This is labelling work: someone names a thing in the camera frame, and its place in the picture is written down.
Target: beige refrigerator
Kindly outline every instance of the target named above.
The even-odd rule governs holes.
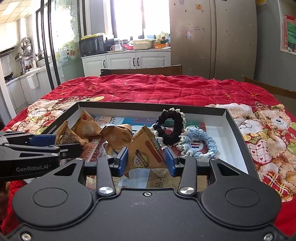
[[[172,65],[207,79],[254,77],[254,0],[169,0],[169,5]]]

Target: red bedspread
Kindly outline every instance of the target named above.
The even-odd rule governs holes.
[[[296,193],[296,119],[266,90],[234,80],[188,76],[136,74],[78,78],[63,83],[43,100],[23,110],[5,129],[41,133],[79,100],[228,108],[243,134],[261,181],[282,198],[277,227],[287,235],[296,231],[296,198],[293,198]],[[2,226],[4,233],[15,228],[13,218],[10,206],[10,214]]]

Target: blue gripper pad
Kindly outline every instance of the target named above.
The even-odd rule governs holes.
[[[119,177],[122,177],[125,170],[126,170],[127,160],[128,160],[128,149],[126,148],[126,150],[121,155],[120,160],[119,160],[118,171],[117,171]]]
[[[56,135],[34,135],[29,139],[30,146],[49,146],[54,145]]]
[[[169,152],[169,149],[165,149],[165,163],[167,165],[168,171],[170,172],[170,175],[172,177],[176,177],[176,167],[175,167],[175,162],[174,158]]]

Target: trash can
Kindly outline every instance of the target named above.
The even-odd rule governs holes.
[[[38,82],[38,78],[37,78],[36,73],[27,76],[27,81],[28,81],[31,89],[36,89],[37,87],[39,87],[39,82]]]

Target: metal screw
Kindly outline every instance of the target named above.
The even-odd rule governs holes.
[[[192,187],[182,187],[182,188],[180,188],[180,193],[187,194],[187,195],[192,194],[192,193],[194,193],[194,188],[192,188]]]
[[[273,234],[267,234],[264,236],[264,241],[272,241],[274,238],[274,235]]]
[[[99,192],[101,194],[110,194],[110,193],[113,193],[113,188],[111,188],[111,187],[101,187],[99,189]]]
[[[22,234],[22,235],[21,235],[21,238],[22,238],[22,240],[24,240],[24,241],[30,241],[30,240],[32,239],[31,235],[26,234],[26,233]]]
[[[150,196],[152,196],[152,193],[151,192],[144,192],[143,195],[145,197],[150,197]]]

